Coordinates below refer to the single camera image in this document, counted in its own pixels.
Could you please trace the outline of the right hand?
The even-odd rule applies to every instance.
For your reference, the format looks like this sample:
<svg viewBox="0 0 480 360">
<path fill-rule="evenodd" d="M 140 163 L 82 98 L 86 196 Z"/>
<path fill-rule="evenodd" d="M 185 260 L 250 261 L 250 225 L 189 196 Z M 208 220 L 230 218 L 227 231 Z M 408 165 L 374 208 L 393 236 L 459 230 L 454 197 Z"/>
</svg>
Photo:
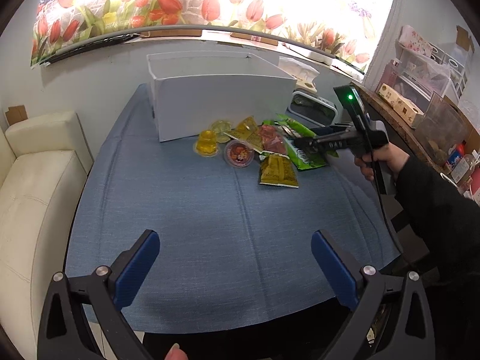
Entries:
<svg viewBox="0 0 480 360">
<path fill-rule="evenodd" d="M 374 150 L 373 155 L 365 154 L 361 158 L 355 157 L 354 164 L 360 168 L 360 172 L 368 181 L 374 180 L 374 170 L 368 166 L 373 161 L 385 163 L 391 170 L 394 178 L 398 176 L 400 171 L 409 159 L 409 155 L 396 145 L 389 143 L 381 149 Z"/>
</svg>

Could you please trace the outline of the black sleeved right forearm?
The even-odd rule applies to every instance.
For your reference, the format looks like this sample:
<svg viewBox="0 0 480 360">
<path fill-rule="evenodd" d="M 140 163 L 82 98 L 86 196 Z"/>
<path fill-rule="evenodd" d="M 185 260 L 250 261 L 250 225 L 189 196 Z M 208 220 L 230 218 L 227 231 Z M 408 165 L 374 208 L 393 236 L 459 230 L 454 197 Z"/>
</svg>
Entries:
<svg viewBox="0 0 480 360">
<path fill-rule="evenodd" d="M 409 158 L 396 179 L 396 200 L 439 267 L 479 272 L 479 206 L 438 172 Z"/>
</svg>

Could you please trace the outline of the left hand fingertip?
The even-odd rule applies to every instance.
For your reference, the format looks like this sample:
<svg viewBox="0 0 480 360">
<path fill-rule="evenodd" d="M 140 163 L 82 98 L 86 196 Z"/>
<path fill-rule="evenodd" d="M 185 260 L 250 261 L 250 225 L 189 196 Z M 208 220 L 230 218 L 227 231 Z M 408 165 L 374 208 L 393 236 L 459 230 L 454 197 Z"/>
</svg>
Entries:
<svg viewBox="0 0 480 360">
<path fill-rule="evenodd" d="M 175 343 L 168 351 L 164 360 L 188 360 L 186 353 Z"/>
</svg>

